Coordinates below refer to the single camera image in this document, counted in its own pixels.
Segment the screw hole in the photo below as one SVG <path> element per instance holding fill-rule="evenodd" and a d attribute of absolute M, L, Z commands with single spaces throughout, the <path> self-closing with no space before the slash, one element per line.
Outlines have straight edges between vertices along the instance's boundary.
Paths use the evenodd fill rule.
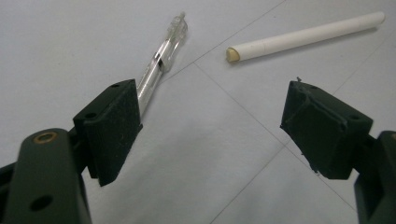
<path fill-rule="evenodd" d="M 44 143 L 48 143 L 48 142 L 51 142 L 52 140 L 54 140 L 57 135 L 58 134 L 55 132 L 42 133 L 42 134 L 36 136 L 33 141 L 36 144 L 44 144 Z"/>
<path fill-rule="evenodd" d="M 30 204 L 30 209 L 34 212 L 41 211 L 52 203 L 52 196 L 44 195 Z"/>
<path fill-rule="evenodd" d="M 93 119 L 95 117 L 96 117 L 96 113 L 89 113 L 89 114 L 85 115 L 86 119 Z"/>

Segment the cork end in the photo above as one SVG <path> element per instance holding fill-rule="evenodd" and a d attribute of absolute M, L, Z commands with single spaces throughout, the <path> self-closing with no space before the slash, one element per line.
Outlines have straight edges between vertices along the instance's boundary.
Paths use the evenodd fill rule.
<path fill-rule="evenodd" d="M 226 55 L 227 55 L 227 61 L 229 63 L 237 62 L 237 61 L 239 61 L 241 59 L 239 57 L 238 51 L 236 51 L 233 48 L 227 48 Z"/>

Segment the white cylinder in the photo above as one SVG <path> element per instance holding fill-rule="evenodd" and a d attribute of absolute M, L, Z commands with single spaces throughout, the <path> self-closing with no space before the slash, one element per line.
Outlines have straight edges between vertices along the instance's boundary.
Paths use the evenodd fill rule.
<path fill-rule="evenodd" d="M 384 20 L 385 14 L 380 11 L 345 21 L 333 22 L 297 32 L 235 45 L 227 49 L 227 61 L 243 61 L 341 35 L 356 33 L 373 28 L 381 24 Z"/>

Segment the white paper tube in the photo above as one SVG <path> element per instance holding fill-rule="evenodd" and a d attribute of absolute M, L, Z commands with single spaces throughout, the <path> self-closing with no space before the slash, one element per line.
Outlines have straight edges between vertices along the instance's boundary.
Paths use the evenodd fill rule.
<path fill-rule="evenodd" d="M 289 34 L 235 45 L 227 49 L 227 61 L 229 63 L 243 61 L 341 35 L 356 33 L 373 28 L 381 24 L 384 20 L 385 14 L 380 11 L 345 21 L 337 21 Z"/>

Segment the gray surface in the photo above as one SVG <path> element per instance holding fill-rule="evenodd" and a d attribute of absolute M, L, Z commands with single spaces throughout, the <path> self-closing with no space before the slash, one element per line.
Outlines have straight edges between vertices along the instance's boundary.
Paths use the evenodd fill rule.
<path fill-rule="evenodd" d="M 228 64 L 231 45 L 382 10 L 377 29 Z M 141 78 L 169 22 L 189 34 L 113 184 L 83 173 L 93 223 L 358 223 L 348 181 L 315 175 L 279 129 L 300 77 L 396 130 L 396 2 L 2 1 L 0 166 L 39 130 L 73 127 L 112 83 Z"/>

